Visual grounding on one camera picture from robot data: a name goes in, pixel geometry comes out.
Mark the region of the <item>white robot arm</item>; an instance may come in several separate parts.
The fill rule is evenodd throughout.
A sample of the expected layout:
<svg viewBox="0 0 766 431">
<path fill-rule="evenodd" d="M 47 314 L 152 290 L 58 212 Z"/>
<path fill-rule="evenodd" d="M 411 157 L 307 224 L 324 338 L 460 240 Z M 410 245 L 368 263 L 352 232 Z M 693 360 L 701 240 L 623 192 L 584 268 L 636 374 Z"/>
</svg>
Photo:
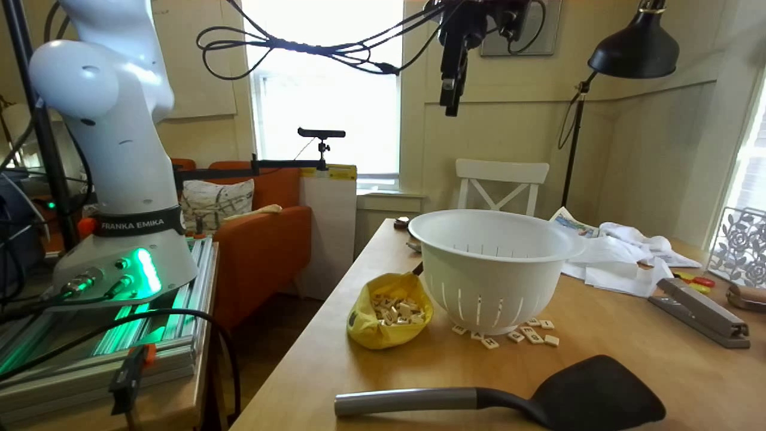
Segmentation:
<svg viewBox="0 0 766 431">
<path fill-rule="evenodd" d="M 150 0 L 60 2 L 77 39 L 44 44 L 29 76 L 90 168 L 95 232 L 58 260 L 53 288 L 64 303 L 148 302 L 196 278 L 155 132 L 175 94 Z"/>
</svg>

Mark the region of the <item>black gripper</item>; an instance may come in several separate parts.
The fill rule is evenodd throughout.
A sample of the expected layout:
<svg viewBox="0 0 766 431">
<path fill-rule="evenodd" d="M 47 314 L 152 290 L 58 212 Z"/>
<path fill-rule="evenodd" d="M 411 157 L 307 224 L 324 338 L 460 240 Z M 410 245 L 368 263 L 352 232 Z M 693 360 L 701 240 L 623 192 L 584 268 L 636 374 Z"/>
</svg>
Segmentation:
<svg viewBox="0 0 766 431">
<path fill-rule="evenodd" d="M 485 16 L 477 0 L 446 0 L 441 27 L 441 105 L 448 118 L 460 113 L 460 98 L 466 80 L 466 52 L 483 39 Z"/>
</svg>

